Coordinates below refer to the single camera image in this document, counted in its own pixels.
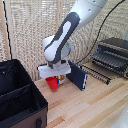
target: wooden floor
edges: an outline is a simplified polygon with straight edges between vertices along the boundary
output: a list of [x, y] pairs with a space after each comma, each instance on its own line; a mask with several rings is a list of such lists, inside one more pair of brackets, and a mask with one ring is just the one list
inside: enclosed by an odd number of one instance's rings
[[35, 82], [49, 103], [47, 128], [110, 128], [128, 102], [128, 79], [109, 85], [88, 76], [80, 91], [68, 79], [53, 92], [45, 80]]

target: red object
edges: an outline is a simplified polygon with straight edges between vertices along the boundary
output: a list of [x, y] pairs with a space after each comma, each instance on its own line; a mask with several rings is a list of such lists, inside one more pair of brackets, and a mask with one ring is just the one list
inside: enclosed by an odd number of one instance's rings
[[57, 83], [56, 76], [46, 78], [45, 80], [47, 81], [51, 90], [56, 90], [58, 88], [58, 83]]

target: rattan panel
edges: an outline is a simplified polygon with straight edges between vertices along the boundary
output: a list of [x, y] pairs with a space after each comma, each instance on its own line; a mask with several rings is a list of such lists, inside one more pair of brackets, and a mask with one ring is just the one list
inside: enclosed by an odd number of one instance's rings
[[33, 80], [37, 67], [45, 63], [42, 39], [55, 34], [56, 0], [10, 0], [16, 58]]
[[7, 60], [7, 53], [5, 48], [5, 39], [2, 27], [2, 20], [0, 14], [0, 62]]
[[[70, 9], [72, 8], [75, 1], [76, 0], [64, 0], [62, 19], [64, 19], [70, 12]], [[88, 47], [90, 47], [88, 43], [90, 39], [92, 24], [93, 22], [82, 27], [80, 30], [73, 33], [69, 39], [72, 42], [74, 49], [73, 52], [69, 55], [68, 59], [70, 59], [74, 63], [82, 59], [87, 54], [87, 49]]]
[[[93, 31], [93, 37], [96, 38], [100, 25], [107, 15], [107, 13], [119, 2], [120, 0], [109, 0], [105, 8], [98, 15], [96, 19], [95, 29]], [[99, 40], [116, 37], [124, 39], [126, 30], [128, 27], [128, 1], [123, 2], [119, 5], [107, 18], [100, 36]]]

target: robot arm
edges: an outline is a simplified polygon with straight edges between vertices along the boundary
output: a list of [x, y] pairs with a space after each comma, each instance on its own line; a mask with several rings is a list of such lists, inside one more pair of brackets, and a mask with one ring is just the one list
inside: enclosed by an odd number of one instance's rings
[[64, 19], [52, 41], [45, 45], [44, 56], [48, 63], [56, 64], [66, 57], [63, 48], [74, 31], [91, 22], [102, 10], [107, 0], [77, 0]]
[[56, 35], [43, 39], [44, 56], [48, 63], [38, 67], [41, 78], [71, 72], [65, 57], [70, 54], [73, 47], [67, 40], [73, 32], [92, 21], [106, 2], [107, 0], [77, 0]]

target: black box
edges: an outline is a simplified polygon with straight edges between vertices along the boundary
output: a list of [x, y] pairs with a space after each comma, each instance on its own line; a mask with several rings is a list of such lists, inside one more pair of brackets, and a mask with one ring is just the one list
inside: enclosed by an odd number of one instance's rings
[[19, 60], [0, 63], [0, 128], [45, 128], [48, 102]]

